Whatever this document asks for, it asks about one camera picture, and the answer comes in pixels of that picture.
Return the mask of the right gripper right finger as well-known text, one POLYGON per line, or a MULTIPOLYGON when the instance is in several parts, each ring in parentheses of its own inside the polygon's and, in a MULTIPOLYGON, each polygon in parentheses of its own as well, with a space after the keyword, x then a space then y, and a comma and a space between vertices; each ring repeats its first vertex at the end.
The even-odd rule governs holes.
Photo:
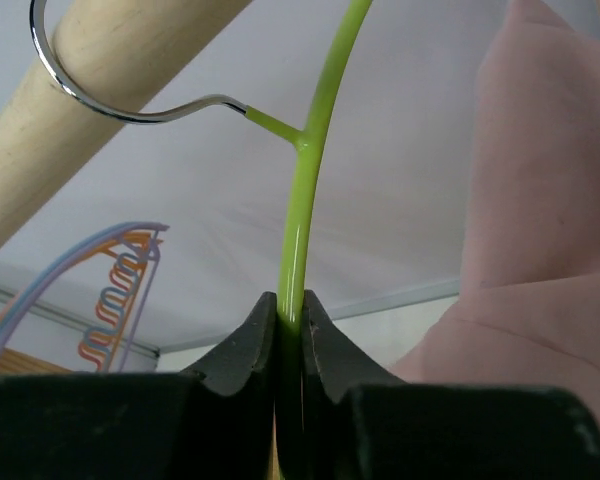
POLYGON ((336 404, 361 385, 403 384, 334 324, 313 290, 304 292, 301 347, 305 404, 336 404))

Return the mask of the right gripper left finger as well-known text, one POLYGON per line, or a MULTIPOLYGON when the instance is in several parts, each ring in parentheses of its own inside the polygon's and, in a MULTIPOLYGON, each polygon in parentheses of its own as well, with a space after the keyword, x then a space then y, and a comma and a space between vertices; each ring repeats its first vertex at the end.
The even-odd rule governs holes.
POLYGON ((266 392, 275 357, 275 328, 276 295, 264 292, 243 323, 180 373, 222 397, 266 392))

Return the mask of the green clothes hanger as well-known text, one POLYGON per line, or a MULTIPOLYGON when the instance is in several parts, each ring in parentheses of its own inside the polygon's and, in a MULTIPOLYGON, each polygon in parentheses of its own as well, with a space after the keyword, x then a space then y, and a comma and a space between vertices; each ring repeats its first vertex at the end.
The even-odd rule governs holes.
POLYGON ((275 389, 276 442, 285 479, 308 478, 301 400, 301 312, 317 180, 341 80, 370 2, 350 2, 317 83, 307 120, 298 130, 252 106, 243 116, 289 142, 297 160, 289 193, 277 288, 280 371, 275 389))

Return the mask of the pink trousers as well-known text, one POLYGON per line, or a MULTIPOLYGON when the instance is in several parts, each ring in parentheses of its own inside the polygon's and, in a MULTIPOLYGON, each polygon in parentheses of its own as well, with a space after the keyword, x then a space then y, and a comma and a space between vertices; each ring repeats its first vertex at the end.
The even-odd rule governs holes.
POLYGON ((391 367, 558 387, 600 428, 600 40, 512 1, 476 78, 459 295, 391 367))

